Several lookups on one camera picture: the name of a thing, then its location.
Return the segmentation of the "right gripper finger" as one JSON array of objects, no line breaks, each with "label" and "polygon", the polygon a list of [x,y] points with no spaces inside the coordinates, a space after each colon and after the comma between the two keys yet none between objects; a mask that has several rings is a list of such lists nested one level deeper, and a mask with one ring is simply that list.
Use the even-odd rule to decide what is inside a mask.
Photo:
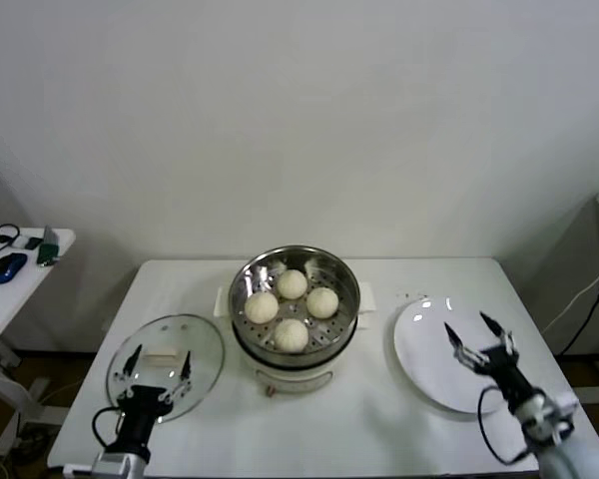
[{"label": "right gripper finger", "polygon": [[498,344],[490,348],[490,351],[496,351],[498,354],[509,360],[517,360],[519,357],[515,345],[514,337],[511,331],[506,331],[504,327],[490,315],[483,311],[479,312],[480,317],[488,329],[497,337]]},{"label": "right gripper finger", "polygon": [[463,366],[475,373],[479,373],[485,367],[485,356],[477,351],[467,348],[458,334],[447,322],[444,323],[444,328],[453,348],[453,356]]}]

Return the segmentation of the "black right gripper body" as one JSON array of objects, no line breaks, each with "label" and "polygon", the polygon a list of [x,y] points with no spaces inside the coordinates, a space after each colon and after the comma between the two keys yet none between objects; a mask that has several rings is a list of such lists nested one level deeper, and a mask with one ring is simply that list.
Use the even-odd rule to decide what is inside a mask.
[{"label": "black right gripper body", "polygon": [[535,395],[535,388],[518,368],[519,353],[508,352],[504,346],[492,346],[480,351],[486,361],[475,367],[480,375],[491,377],[507,402],[509,411],[515,411]]}]

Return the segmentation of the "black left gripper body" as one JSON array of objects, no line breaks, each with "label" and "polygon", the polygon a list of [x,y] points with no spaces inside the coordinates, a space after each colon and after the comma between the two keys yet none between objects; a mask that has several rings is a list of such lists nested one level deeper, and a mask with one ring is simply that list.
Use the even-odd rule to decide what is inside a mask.
[{"label": "black left gripper body", "polygon": [[133,385],[119,399],[124,413],[116,439],[105,447],[107,453],[149,453],[149,439],[159,417],[166,416],[174,403],[164,387]]}]

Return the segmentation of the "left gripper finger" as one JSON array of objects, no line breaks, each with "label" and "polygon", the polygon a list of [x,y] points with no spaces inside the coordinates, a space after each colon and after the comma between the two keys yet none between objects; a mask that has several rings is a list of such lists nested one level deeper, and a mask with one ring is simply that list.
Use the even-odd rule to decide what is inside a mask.
[{"label": "left gripper finger", "polygon": [[192,352],[187,351],[183,366],[178,376],[178,382],[164,394],[166,403],[176,403],[184,398],[191,390]]},{"label": "left gripper finger", "polygon": [[126,357],[121,367],[116,367],[112,373],[112,394],[121,395],[132,384],[135,376],[135,368],[140,358],[143,345],[136,346],[134,351]]}]

